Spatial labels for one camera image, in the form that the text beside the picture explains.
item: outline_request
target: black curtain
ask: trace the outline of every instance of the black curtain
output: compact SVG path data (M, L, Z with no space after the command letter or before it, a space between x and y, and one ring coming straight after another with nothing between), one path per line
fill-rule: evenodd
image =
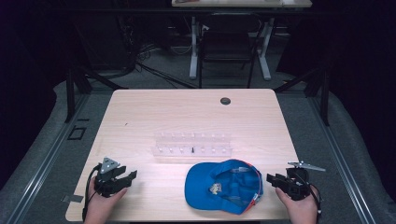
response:
M330 90L357 124L384 188L396 201L396 4L319 2L348 13L301 21L277 71L300 76L323 63L331 65Z

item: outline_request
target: black circle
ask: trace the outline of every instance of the black circle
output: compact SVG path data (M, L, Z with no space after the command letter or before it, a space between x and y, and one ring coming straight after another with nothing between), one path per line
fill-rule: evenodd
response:
M231 100L230 100L230 98L223 97L220 99L220 102L222 105L229 105L231 103Z

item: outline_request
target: white table legs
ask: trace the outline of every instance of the white table legs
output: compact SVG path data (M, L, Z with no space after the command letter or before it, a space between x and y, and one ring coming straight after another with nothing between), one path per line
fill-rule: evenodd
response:
M271 80L270 70L268 68L267 61L265 59L265 52L268 49L268 43L271 38L272 29L274 27L274 19L270 19L265 23L264 30L262 35L264 36L264 40L262 42L262 48L258 50L260 66L262 67L262 75L264 76L264 80ZM191 64L190 64L190 79L197 78L197 66L198 66L198 54L197 54L197 27L195 17L191 19Z
M265 53L268 49L268 43L271 38L273 27L274 27L274 18L271 18L268 22L265 23L265 27L262 32L264 36L264 40L262 42L262 48L258 50L260 66L262 67L262 75L264 76L264 80L267 81L271 80L271 74L268 68L267 60L265 59Z

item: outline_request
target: table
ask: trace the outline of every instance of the table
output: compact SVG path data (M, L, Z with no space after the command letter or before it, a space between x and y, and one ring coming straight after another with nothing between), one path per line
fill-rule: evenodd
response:
M231 100L223 105L220 99ZM222 157L155 157L155 133L228 133L231 158L247 161L262 172L261 201L238 216L201 211L187 205L184 181L201 161ZM266 174L286 174L288 161L297 161L290 134L272 90L119 90L114 91L76 187L84 195L92 168L104 156L137 170L126 195L114 209L117 221L208 221L287 219L287 211ZM70 203L69 221L81 221L83 203Z
M310 0L198 0L184 3L177 3L177 0L172 0L173 7L269 7L269 8L304 8L311 7L312 3ZM262 75L264 80L271 80L270 70L268 63L265 59L265 53L268 48L268 43L271 37L271 33L274 26L274 19L269 20L265 23L262 36L264 38L262 48L258 49L260 66L262 68ZM190 78L196 78L198 55L196 50L196 34L197 27L195 18L191 20L191 66L190 66Z

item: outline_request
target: gray carpet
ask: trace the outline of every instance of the gray carpet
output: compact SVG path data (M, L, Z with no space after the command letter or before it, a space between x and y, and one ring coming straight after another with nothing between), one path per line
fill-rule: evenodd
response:
M252 88L274 89L282 85L283 80L292 78L275 71L285 43L286 40L283 38L272 39L267 58L273 79L264 81L260 66L256 63ZM143 64L197 85L197 80L190 80L188 77L190 54L178 55L174 52L154 50L146 56L149 57L142 62ZM238 66L227 67L227 70L216 66L206 66L204 71L205 88L244 88L247 81L246 76L239 72ZM146 71L140 72L139 67L127 76L111 80L130 89L185 88L178 84L170 84L163 78ZM62 198L64 195L72 195L75 190L111 97L111 90L108 87L94 79L90 79L90 82L94 91L90 95L80 95L77 92L78 112L68 125L64 124L66 118L65 84L62 83L55 88L58 102L51 117L14 175L0 192L2 210L0 223L6 223L10 217L16 216L13 212L23 199L23 193L28 189L37 170L46 165L43 161L54 146L59 150L51 154L53 163L48 165L48 172L41 176L43 182L36 186L37 191L34 191L32 200L24 204L25 209L19 211L17 220L21 223L68 223L64 218L68 203L62 202ZM278 94L277 97L299 159L327 170L326 173L309 172L311 183L320 189L324 200L320 223L374 223L373 220L376 223L395 222L395 204L383 190L359 131L342 104L331 95L329 104L331 126L323 128L318 118L317 99L305 98L302 94L303 88L304 83L301 83L288 92ZM67 139L73 127L85 130L80 140ZM350 190L348 180L343 178L344 170L337 167L337 158L334 157L333 152L334 143L329 140L329 133L336 140L336 147L345 158L347 168L353 174L355 186L358 186L359 194L367 203L372 218L365 219L357 209L353 200L356 188ZM280 220L263 223L290 222Z

